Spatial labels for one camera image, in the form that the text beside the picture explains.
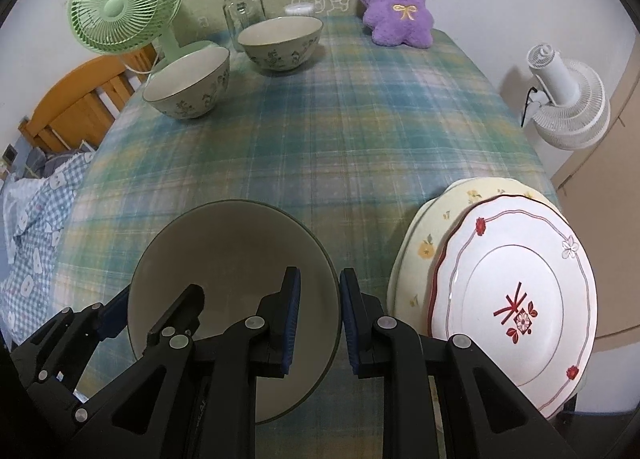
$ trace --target wooden bed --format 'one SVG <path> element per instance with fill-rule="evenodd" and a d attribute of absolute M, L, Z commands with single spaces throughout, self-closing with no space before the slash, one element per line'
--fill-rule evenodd
<path fill-rule="evenodd" d="M 136 71 L 149 71 L 156 51 L 148 45 L 120 58 L 100 56 L 74 69 L 47 92 L 31 119 L 20 123 L 20 133 L 31 146 L 49 153 L 79 148 L 82 140 L 98 147 L 114 119 L 97 89 L 102 89 L 118 110 L 133 94 L 121 59 Z M 146 79 L 137 76 L 141 82 Z"/>

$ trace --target white plate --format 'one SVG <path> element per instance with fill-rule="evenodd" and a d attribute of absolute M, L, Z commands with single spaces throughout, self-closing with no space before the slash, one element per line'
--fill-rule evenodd
<path fill-rule="evenodd" d="M 254 315 L 263 296 L 280 290 L 287 265 L 299 267 L 302 279 L 293 363 L 284 379 L 257 378 L 255 420 L 283 415 L 326 374 L 342 322 L 337 277 L 328 256 L 302 224 L 272 206 L 241 200 L 205 204 L 153 239 L 129 293 L 135 356 L 142 356 L 147 331 L 190 283 L 205 293 L 197 340 Z"/>
<path fill-rule="evenodd" d="M 393 316 L 426 334 L 433 267 L 444 237 L 470 206 L 500 194 L 528 196 L 556 210 L 540 192 L 515 179 L 479 177 L 453 183 L 430 207 L 425 204 L 411 222 L 387 290 L 387 308 Z M 394 301 L 389 302 L 391 294 Z"/>
<path fill-rule="evenodd" d="M 500 196 L 452 230 L 434 270 L 431 333 L 464 333 L 550 417 L 591 354 L 596 289 L 587 255 L 545 204 Z"/>

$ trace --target checkered blanket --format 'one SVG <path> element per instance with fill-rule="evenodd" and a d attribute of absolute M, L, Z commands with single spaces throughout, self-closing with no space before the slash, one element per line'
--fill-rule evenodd
<path fill-rule="evenodd" d="M 13 232 L 7 233 L 9 276 L 0 283 L 0 315 L 22 343 L 47 320 L 56 250 L 93 153 L 79 154 L 44 180 Z"/>
<path fill-rule="evenodd" d="M 434 38 L 429 50 L 384 48 L 356 18 L 329 18 L 293 72 L 262 73 L 232 56 L 226 96 L 205 118 L 175 121 L 137 93 L 79 192 L 52 310 L 108 301 L 156 233 L 209 201 L 283 209 L 381 300 L 412 217 L 453 181 L 511 177 L 556 201 L 515 115 L 446 34 Z M 91 394 L 132 360 L 126 335 L 100 344 L 79 389 Z M 352 376 L 343 339 L 319 388 L 261 425 L 256 448 L 258 457 L 380 457 L 382 383 Z"/>

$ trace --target purple plush toy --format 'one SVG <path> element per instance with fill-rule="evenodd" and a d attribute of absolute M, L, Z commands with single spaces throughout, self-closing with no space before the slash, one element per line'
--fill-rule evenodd
<path fill-rule="evenodd" d="M 374 43 L 395 46 L 405 43 L 426 49 L 433 44 L 433 16 L 425 0 L 361 0 L 367 10 L 364 24 L 373 31 Z"/>

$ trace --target green electric fan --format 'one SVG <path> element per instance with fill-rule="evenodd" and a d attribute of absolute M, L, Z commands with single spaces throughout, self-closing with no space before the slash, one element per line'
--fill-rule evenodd
<path fill-rule="evenodd" d="M 180 47 L 171 29 L 181 0 L 69 0 L 68 18 L 78 41 L 100 54 L 136 51 L 158 38 L 167 63 L 212 42 Z"/>

